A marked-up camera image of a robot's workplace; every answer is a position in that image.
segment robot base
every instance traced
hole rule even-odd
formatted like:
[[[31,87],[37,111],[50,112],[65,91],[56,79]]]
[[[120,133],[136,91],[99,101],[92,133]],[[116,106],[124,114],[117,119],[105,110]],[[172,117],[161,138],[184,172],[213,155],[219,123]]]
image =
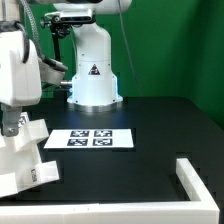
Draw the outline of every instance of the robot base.
[[[68,103],[68,108],[87,113],[100,113],[122,107],[123,101],[118,101],[105,106],[83,106],[76,103]]]

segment white paper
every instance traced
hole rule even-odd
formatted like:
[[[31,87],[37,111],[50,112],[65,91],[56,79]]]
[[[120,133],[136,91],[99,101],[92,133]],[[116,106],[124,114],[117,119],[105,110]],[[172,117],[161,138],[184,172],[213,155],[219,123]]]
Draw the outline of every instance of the white paper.
[[[133,148],[130,129],[53,130],[45,147],[64,148]]]

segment warning label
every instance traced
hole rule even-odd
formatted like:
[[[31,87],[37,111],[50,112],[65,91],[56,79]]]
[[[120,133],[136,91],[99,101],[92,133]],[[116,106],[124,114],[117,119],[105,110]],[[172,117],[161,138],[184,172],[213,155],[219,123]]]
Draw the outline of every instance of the warning label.
[[[92,69],[90,70],[89,75],[100,75],[100,72],[95,64],[93,65]]]

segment black square marker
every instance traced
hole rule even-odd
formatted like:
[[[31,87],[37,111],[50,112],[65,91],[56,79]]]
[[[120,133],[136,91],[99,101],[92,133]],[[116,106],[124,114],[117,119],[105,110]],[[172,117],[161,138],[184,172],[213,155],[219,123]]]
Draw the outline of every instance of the black square marker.
[[[67,146],[87,146],[88,139],[69,139]]]
[[[113,140],[111,138],[93,139],[93,146],[112,146]]]
[[[111,130],[98,130],[94,131],[94,137],[112,137],[113,131]]]
[[[89,131],[72,131],[70,137],[89,137]]]

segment white block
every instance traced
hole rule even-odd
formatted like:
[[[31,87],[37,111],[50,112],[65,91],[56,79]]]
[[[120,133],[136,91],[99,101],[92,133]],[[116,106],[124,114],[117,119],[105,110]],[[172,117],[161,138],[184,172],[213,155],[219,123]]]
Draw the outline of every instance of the white block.
[[[0,175],[0,197],[17,193],[15,173]]]

